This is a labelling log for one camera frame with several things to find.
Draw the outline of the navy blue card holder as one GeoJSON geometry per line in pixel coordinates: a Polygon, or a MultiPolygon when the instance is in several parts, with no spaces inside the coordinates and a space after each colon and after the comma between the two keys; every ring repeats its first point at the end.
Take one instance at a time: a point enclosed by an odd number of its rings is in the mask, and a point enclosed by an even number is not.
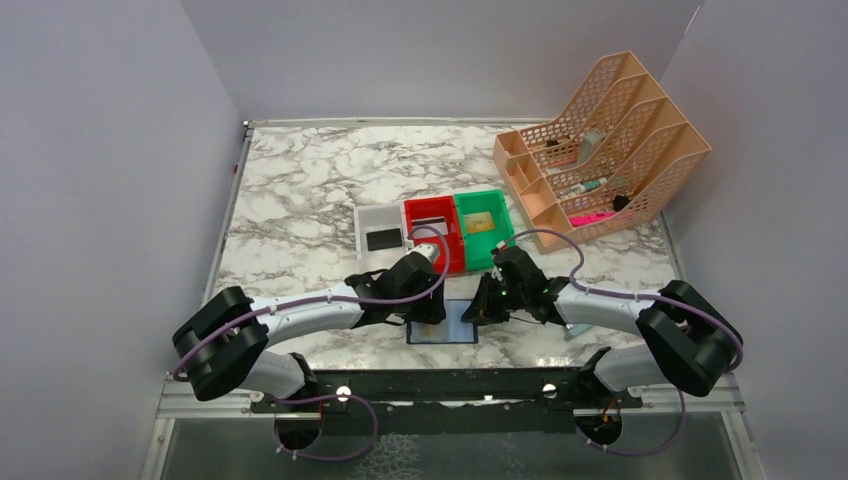
{"type": "Polygon", "coordinates": [[[471,305],[470,300],[451,299],[444,303],[446,318],[438,324],[409,323],[408,345],[477,344],[477,326],[462,321],[462,314],[471,305]]]}

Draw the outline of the red plastic bin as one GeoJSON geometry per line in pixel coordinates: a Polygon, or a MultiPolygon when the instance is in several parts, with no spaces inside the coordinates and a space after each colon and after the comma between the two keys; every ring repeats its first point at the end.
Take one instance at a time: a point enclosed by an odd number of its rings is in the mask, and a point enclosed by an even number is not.
{"type": "Polygon", "coordinates": [[[450,261],[441,253],[435,263],[435,269],[441,272],[448,265],[450,274],[465,270],[465,248],[456,202],[452,195],[422,197],[403,202],[406,226],[412,234],[414,245],[433,243],[440,247],[439,236],[447,242],[450,261]]]}

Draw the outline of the green plastic bin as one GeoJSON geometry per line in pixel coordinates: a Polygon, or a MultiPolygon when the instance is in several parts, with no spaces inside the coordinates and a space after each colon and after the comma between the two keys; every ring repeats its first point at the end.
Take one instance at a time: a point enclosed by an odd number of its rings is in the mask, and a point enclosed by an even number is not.
{"type": "Polygon", "coordinates": [[[454,200],[464,243],[465,269],[491,269],[491,251],[515,233],[503,191],[457,193],[454,200]]]}

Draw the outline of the white plastic bin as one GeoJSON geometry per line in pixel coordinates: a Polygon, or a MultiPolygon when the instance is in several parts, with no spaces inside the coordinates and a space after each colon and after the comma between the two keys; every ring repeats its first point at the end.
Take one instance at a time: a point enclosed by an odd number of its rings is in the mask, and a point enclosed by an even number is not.
{"type": "Polygon", "coordinates": [[[401,202],[354,208],[356,255],[361,271],[390,268],[406,253],[406,220],[401,202]]]}

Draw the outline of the peach desk organizer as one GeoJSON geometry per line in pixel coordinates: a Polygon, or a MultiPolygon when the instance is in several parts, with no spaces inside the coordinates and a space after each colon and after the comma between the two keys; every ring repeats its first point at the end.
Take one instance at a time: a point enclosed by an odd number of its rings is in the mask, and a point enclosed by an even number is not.
{"type": "Polygon", "coordinates": [[[561,114],[546,123],[497,135],[493,161],[538,250],[566,248],[652,222],[684,186],[711,147],[659,82],[630,51],[600,58],[561,114]],[[604,142],[577,165],[591,129],[604,142]],[[572,185],[606,177],[598,189],[560,200],[572,185]],[[613,211],[610,219],[574,228],[569,217],[613,211]]]}

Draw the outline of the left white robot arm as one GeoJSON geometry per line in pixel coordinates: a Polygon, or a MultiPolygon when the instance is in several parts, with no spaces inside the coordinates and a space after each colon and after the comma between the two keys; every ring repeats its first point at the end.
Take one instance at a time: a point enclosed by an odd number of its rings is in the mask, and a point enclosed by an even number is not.
{"type": "Polygon", "coordinates": [[[238,388],[285,400],[310,396],[316,381],[303,356],[270,347],[323,331],[440,322],[445,277],[435,270],[438,254],[436,245],[422,244],[388,269],[281,299],[252,299],[239,286],[227,287],[173,334],[179,360],[171,376],[189,383],[199,401],[238,388]]]}

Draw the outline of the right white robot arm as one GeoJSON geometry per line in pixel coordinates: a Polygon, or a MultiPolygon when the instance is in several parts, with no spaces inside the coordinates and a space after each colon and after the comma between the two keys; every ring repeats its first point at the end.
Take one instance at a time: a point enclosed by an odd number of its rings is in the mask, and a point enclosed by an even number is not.
{"type": "Polygon", "coordinates": [[[741,362],[738,332],[685,282],[672,281],[658,291],[580,286],[571,278],[546,276],[516,246],[495,252],[493,261],[462,321],[499,324],[523,311],[542,324],[596,326],[641,338],[632,347],[604,347],[582,367],[583,387],[594,394],[671,384],[705,397],[741,362]]]}

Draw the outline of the black card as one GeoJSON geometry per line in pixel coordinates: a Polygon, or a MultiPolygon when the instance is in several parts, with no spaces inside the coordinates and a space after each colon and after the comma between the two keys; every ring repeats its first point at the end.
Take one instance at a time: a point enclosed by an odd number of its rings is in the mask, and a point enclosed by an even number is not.
{"type": "Polygon", "coordinates": [[[365,234],[368,251],[380,251],[404,246],[404,237],[399,228],[370,231],[365,234]]]}

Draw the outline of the gold card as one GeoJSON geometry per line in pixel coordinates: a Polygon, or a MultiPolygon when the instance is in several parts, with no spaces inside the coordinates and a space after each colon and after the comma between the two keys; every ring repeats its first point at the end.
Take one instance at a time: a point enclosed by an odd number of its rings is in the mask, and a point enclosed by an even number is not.
{"type": "Polygon", "coordinates": [[[463,226],[467,235],[493,231],[497,224],[491,212],[475,212],[463,216],[463,226]]]}

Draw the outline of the white grey card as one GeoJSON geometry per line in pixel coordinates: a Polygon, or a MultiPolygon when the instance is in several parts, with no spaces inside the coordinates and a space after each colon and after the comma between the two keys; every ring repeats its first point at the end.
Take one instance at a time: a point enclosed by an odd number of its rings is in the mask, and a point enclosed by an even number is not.
{"type": "Polygon", "coordinates": [[[418,226],[430,226],[434,228],[438,233],[443,235],[449,232],[448,224],[445,217],[429,217],[429,218],[420,218],[413,221],[413,224],[418,226]]]}

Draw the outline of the pink highlighter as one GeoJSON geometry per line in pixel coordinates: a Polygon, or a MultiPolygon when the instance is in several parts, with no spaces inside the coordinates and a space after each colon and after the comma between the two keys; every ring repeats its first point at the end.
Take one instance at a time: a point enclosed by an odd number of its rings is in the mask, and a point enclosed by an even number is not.
{"type": "Polygon", "coordinates": [[[616,215],[615,211],[594,212],[569,217],[569,222],[574,228],[580,228],[593,223],[610,219],[616,215]]]}

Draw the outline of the green capped marker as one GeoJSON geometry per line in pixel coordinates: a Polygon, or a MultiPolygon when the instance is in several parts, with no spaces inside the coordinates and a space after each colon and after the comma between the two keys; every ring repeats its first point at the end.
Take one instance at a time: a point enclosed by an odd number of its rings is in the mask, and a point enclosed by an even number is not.
{"type": "Polygon", "coordinates": [[[595,180],[590,180],[582,183],[578,183],[572,185],[570,187],[565,188],[557,194],[557,197],[560,200],[574,198],[576,196],[580,196],[584,193],[593,191],[595,189],[600,188],[601,186],[607,183],[608,179],[606,177],[600,177],[595,180]]]}

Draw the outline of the black binder clip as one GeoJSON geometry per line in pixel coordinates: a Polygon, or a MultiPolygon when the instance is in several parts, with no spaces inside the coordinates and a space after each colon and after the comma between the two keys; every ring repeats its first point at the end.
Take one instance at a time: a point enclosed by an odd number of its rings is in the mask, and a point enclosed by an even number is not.
{"type": "Polygon", "coordinates": [[[616,195],[612,202],[612,209],[614,212],[620,212],[624,210],[628,204],[631,202],[631,199],[624,195],[616,195]]]}

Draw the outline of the grey eraser block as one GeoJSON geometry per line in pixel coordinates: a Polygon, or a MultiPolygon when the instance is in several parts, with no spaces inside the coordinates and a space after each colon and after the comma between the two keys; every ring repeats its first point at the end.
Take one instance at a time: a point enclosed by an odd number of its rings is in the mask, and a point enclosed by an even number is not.
{"type": "Polygon", "coordinates": [[[601,129],[591,129],[584,134],[580,141],[580,148],[577,155],[577,165],[585,164],[597,148],[604,142],[607,137],[607,132],[601,129]]]}

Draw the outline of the black front rail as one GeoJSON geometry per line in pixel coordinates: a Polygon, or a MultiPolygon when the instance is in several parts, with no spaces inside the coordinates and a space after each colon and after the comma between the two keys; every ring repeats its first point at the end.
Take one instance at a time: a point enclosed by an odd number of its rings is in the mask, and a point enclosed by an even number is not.
{"type": "Polygon", "coordinates": [[[287,427],[326,435],[572,434],[577,411],[599,418],[641,400],[612,393],[584,367],[318,370],[318,405],[289,407],[265,397],[250,410],[287,427]]]}

